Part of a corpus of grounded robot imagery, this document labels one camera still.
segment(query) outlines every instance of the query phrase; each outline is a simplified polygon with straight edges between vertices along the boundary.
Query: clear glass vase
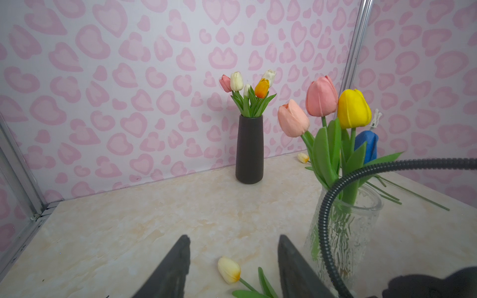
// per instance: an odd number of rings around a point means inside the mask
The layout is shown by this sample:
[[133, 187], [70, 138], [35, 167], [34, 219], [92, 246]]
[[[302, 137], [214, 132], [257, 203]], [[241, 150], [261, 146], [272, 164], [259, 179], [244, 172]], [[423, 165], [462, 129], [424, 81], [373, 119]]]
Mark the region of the clear glass vase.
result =
[[[328, 288], [334, 288], [321, 257], [318, 237], [318, 214], [325, 194], [323, 189], [306, 237], [303, 256], [320, 280]], [[339, 199], [333, 202], [328, 229], [330, 246], [338, 271], [349, 289], [353, 287], [358, 266], [382, 208], [383, 202], [378, 193], [366, 185], [359, 188], [354, 206]]]

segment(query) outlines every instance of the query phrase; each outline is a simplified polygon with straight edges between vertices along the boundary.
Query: blue tulip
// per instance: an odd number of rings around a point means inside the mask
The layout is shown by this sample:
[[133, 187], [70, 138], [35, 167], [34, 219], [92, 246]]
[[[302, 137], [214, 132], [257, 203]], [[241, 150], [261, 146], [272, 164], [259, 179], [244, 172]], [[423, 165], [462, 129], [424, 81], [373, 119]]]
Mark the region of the blue tulip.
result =
[[366, 156], [364, 157], [365, 164], [377, 158], [378, 139], [378, 135], [370, 130], [365, 130], [356, 136], [354, 141], [355, 150], [358, 149], [364, 142], [367, 142]]

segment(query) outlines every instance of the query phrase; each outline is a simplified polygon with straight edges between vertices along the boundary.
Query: pink tulip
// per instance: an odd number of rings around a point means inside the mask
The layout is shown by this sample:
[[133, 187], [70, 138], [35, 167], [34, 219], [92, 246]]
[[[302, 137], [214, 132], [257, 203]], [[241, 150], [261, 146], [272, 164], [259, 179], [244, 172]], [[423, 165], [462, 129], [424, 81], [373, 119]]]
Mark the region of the pink tulip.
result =
[[306, 110], [315, 117], [324, 117], [336, 111], [338, 93], [329, 76], [319, 77], [306, 92]]
[[283, 132], [292, 138], [301, 136], [310, 127], [308, 116], [293, 99], [278, 108], [278, 123]]
[[222, 79], [218, 81], [222, 88], [224, 88], [225, 92], [232, 92], [232, 88], [230, 87], [230, 78], [226, 75], [222, 75]]

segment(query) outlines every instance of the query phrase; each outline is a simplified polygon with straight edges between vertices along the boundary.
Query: white clip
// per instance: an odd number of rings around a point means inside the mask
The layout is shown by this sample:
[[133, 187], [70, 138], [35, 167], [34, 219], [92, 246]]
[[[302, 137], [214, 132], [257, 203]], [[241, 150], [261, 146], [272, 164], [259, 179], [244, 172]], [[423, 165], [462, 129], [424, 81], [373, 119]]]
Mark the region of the white clip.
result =
[[383, 115], [383, 113], [379, 112], [378, 109], [376, 109], [374, 111], [374, 117], [373, 117], [373, 120], [371, 120], [371, 128], [369, 129], [370, 131], [372, 131], [374, 128], [378, 127], [378, 123], [379, 123], [379, 118], [381, 118], [381, 116]]

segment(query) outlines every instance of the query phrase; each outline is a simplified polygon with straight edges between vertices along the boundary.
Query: heart-patterned wall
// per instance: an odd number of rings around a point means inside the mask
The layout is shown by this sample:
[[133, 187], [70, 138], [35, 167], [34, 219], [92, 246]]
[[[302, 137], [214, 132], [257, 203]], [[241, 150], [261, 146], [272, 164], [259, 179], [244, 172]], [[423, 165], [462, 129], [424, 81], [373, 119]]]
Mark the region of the heart-patterned wall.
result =
[[[477, 157], [477, 2], [376, 0], [355, 85], [384, 116], [378, 154]], [[476, 172], [406, 177], [477, 207]]]
[[239, 112], [223, 73], [256, 84], [275, 69], [265, 156], [302, 150], [278, 107], [304, 108], [321, 75], [339, 89], [359, 4], [3, 1], [0, 112], [48, 202], [234, 164]]

